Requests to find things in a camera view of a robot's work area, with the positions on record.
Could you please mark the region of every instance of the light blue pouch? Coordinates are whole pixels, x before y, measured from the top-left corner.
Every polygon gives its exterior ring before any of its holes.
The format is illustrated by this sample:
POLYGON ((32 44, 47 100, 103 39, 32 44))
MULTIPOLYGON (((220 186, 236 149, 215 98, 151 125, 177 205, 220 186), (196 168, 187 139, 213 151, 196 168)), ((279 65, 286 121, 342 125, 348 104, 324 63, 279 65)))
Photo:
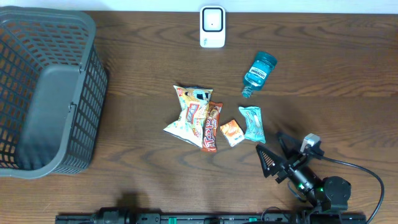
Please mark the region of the light blue pouch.
POLYGON ((258 106, 239 107, 239 111, 246 119, 246 133, 244 138, 252 141, 266 143, 264 130, 262 128, 261 109, 258 106))

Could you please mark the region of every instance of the laundry basket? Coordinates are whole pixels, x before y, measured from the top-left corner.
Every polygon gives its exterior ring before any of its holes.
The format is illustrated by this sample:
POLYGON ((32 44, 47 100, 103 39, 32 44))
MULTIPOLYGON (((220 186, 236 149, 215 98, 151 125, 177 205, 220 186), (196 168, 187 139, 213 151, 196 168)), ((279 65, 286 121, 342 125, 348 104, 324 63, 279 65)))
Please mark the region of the laundry basket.
POLYGON ((87 168, 108 86, 95 30, 82 12, 0 7, 0 177, 87 168))

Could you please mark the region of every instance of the small snack packet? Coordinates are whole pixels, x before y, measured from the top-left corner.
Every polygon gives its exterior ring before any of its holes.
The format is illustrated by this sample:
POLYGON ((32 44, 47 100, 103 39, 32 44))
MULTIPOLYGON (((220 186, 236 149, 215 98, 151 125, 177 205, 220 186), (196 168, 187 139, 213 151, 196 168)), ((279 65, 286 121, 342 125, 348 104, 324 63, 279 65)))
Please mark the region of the small snack packet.
POLYGON ((246 133, 244 138, 252 141, 259 141, 266 143, 266 137, 264 136, 264 130, 262 128, 261 109, 258 106, 249 106, 244 108, 239 107, 239 111, 246 119, 246 133))
POLYGON ((222 103, 209 103, 209 112, 205 121, 205 135, 203 137, 202 151, 216 152, 216 132, 218 127, 218 119, 220 118, 222 103))
POLYGON ((234 147, 239 142, 244 140, 243 131, 234 119, 220 126, 220 129, 231 147, 234 147))
POLYGON ((181 113, 177 121, 169 124, 164 131, 186 142, 201 147, 203 122, 207 117, 211 92, 202 88, 174 86, 180 100, 181 113))

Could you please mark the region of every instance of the mouthwash bottle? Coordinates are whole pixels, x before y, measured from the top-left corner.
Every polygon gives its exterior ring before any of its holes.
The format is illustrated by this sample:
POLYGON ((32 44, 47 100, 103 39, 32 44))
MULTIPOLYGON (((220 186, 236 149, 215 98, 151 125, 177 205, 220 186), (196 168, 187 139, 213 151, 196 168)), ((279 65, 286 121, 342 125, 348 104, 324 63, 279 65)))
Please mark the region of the mouthwash bottle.
POLYGON ((276 58, 265 52, 258 52, 254 63, 243 78, 244 88, 242 95, 249 98, 253 91, 259 91, 264 86, 269 74, 277 64, 276 58))

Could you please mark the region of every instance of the wooden table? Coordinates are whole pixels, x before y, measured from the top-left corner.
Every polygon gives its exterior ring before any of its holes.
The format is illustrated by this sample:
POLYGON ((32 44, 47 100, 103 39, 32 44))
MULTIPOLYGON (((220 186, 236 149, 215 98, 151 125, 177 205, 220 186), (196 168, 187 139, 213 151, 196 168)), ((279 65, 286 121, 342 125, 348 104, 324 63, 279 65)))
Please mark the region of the wooden table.
MULTIPOLYGON (((397 16, 228 14, 225 47, 203 49, 199 13, 88 14, 110 74, 93 162, 78 175, 2 178, 1 223, 53 223, 58 213, 122 205, 163 212, 303 206, 286 182, 263 177, 256 143, 230 148, 218 131, 218 152, 206 154, 163 132, 180 112, 175 84, 214 89, 211 99, 224 103, 221 123, 234 118, 245 130, 238 106, 256 105, 266 133, 318 134, 326 156, 381 176, 386 197, 373 223, 397 222, 397 16), (242 79, 258 50, 279 62, 246 100, 242 79)), ((374 177, 326 161, 310 167, 351 182, 349 211, 370 216, 380 195, 374 177)))

